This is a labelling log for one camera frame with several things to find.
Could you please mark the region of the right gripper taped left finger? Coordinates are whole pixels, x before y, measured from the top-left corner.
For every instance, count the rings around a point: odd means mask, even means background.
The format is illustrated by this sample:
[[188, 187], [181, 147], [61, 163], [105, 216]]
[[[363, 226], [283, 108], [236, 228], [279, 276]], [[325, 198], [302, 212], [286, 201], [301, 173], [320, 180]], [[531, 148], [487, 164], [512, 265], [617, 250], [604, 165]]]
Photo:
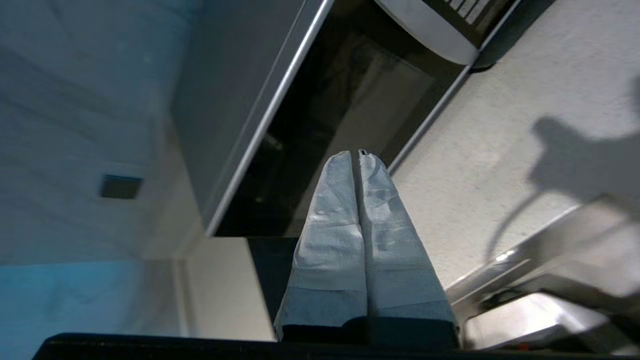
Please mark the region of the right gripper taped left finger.
[[322, 168], [273, 326], [283, 341], [299, 330], [338, 330], [367, 314], [365, 244], [345, 151]]

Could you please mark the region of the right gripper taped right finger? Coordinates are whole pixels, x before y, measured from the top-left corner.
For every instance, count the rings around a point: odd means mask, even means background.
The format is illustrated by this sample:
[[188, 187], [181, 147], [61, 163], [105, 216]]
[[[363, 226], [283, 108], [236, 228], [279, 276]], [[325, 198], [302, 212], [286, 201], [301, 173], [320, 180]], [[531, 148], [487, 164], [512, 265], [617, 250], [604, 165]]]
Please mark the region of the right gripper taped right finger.
[[359, 221], [372, 316], [457, 326], [441, 281], [387, 167], [360, 150]]

